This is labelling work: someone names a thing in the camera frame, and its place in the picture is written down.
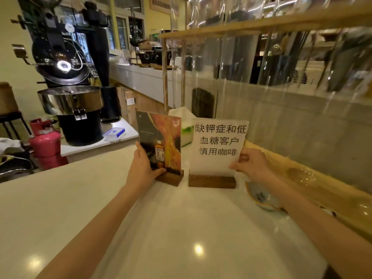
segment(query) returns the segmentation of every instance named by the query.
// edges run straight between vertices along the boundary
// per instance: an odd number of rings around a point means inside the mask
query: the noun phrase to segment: forearm
[[[137,198],[133,186],[124,186],[36,278],[90,278]]]
[[[369,242],[276,175],[269,175],[265,185],[342,278],[371,276],[372,245]]]

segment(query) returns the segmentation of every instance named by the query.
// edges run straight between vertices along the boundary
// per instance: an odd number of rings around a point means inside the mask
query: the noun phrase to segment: black stool leg
[[[18,140],[21,140],[21,137],[18,135],[18,132],[17,132],[16,129],[14,128],[13,123],[12,123],[11,121],[8,121],[8,123],[9,123],[10,127],[12,128],[14,134],[16,135],[17,139],[18,139]]]
[[[3,124],[4,128],[5,128],[6,133],[8,134],[9,139],[12,139],[12,140],[13,140],[13,138],[12,138],[12,134],[9,132],[8,127],[5,125],[4,122],[3,122],[2,124]]]
[[[21,121],[23,122],[23,125],[26,127],[27,132],[31,135],[31,131],[30,131],[30,129],[28,128],[27,123],[26,123],[25,120],[23,119],[23,116],[22,116],[22,115],[21,115]]]

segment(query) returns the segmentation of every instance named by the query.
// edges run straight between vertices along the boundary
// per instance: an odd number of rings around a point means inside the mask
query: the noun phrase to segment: wooden sign base
[[[234,177],[189,174],[189,187],[235,189]]]
[[[159,175],[158,177],[156,177],[155,180],[178,187],[182,178],[183,178],[183,170],[181,170],[181,175],[173,174],[170,172],[165,172]]]

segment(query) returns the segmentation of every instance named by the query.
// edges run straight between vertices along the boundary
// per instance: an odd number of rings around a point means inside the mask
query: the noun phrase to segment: coffee machine
[[[32,20],[19,15],[11,22],[30,32],[35,63],[27,61],[23,45],[13,44],[13,50],[17,58],[34,65],[45,78],[48,89],[38,91],[40,101],[46,113],[58,117],[68,144],[89,145],[103,138],[101,120],[115,122],[121,118],[116,88],[109,85],[108,22],[96,4],[87,1],[81,10],[86,26],[60,23],[55,8],[61,1],[23,0],[33,8]],[[86,61],[74,33],[86,35],[93,63]],[[101,87],[90,84],[90,79],[97,77]]]

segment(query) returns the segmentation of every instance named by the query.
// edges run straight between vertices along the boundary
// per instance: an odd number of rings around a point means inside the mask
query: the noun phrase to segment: poster card
[[[239,160],[248,121],[195,118],[193,122],[189,174],[234,176],[229,165]]]
[[[154,169],[181,175],[181,118],[136,112],[138,135]]]

